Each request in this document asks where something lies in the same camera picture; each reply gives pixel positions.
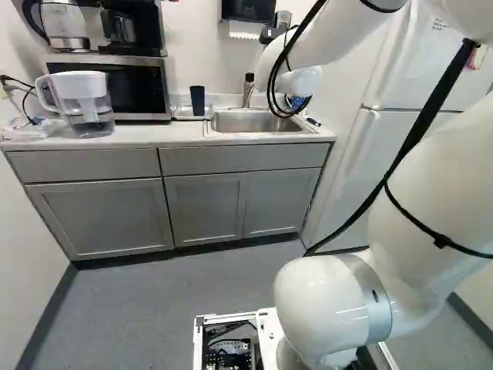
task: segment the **white refrigerator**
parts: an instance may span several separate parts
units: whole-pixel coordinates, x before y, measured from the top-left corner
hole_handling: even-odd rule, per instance
[[[309,114],[338,138],[304,226],[306,247],[341,226],[374,189],[462,39],[413,0],[363,45],[324,67],[324,90]],[[493,51],[482,46],[428,132],[476,103],[492,82]],[[367,214],[321,251],[366,244]]]

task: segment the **circuit board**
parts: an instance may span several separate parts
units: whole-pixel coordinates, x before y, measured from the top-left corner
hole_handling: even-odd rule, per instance
[[[250,339],[216,341],[206,353],[205,370],[255,370]]]

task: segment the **kitchen counter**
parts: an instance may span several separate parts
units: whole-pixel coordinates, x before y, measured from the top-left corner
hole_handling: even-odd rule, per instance
[[[35,142],[3,142],[2,150],[84,150],[115,148],[173,148],[187,146],[227,146],[271,143],[334,142],[337,134],[326,127],[315,127],[315,133],[216,133],[206,132],[202,121],[172,121],[166,125],[121,125],[110,136],[92,139],[52,136]]]

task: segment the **black cup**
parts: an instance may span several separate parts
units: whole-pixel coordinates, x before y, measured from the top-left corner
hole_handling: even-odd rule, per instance
[[[206,115],[206,88],[203,86],[191,86],[190,96],[192,97],[192,107],[194,116]]]

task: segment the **stainless steel sink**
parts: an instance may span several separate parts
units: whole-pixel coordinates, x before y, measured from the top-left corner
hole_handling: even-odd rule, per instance
[[[218,133],[316,133],[294,119],[280,119],[268,110],[250,109],[218,111],[210,129]]]

